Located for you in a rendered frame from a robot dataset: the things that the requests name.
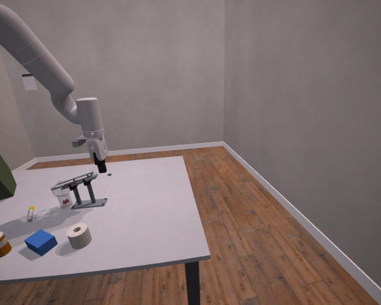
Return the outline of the white cylinder with yellow cap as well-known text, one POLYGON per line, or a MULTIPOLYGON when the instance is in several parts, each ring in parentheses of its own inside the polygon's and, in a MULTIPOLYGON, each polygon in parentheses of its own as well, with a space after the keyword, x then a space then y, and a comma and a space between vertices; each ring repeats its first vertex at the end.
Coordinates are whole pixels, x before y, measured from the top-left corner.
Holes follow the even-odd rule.
POLYGON ((28 222, 32 222, 33 211, 34 211, 34 207, 31 206, 29 210, 28 222))

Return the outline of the blue box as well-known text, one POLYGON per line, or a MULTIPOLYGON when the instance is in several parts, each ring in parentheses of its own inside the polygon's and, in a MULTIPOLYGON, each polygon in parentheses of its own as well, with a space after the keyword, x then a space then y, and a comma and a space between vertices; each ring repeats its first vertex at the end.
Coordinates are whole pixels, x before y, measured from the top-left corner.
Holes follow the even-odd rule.
POLYGON ((55 237, 43 230, 37 231, 24 241, 29 249, 40 256, 43 256, 53 247, 58 245, 55 237))

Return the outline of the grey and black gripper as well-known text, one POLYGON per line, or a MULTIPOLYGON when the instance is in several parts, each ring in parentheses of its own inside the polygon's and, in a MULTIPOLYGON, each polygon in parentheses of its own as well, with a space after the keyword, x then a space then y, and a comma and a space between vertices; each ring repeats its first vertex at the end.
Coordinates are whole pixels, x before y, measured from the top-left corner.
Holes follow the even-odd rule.
POLYGON ((91 161, 97 165, 99 173, 106 173, 105 157, 108 155, 108 150, 104 135, 98 138, 86 139, 91 161), (103 137, 103 138, 102 138, 103 137))

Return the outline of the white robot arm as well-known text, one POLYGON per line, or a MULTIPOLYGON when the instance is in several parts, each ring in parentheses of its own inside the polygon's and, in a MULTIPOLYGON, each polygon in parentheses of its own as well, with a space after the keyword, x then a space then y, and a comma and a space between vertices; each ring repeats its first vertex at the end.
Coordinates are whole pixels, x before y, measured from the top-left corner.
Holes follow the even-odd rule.
POLYGON ((74 90, 72 78, 22 19, 2 4, 0 45, 50 92, 54 107, 67 120, 81 125, 83 135, 72 141, 73 147, 105 134, 98 99, 90 97, 74 102, 70 96, 74 90))

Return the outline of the clear glass vial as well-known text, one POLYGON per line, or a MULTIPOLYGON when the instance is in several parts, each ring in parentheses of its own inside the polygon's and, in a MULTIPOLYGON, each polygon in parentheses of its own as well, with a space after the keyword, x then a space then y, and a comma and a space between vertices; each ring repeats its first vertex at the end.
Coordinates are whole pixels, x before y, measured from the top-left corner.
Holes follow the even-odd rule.
POLYGON ((70 209, 73 206, 73 202, 69 192, 67 193, 66 196, 57 197, 57 199, 62 210, 70 209))

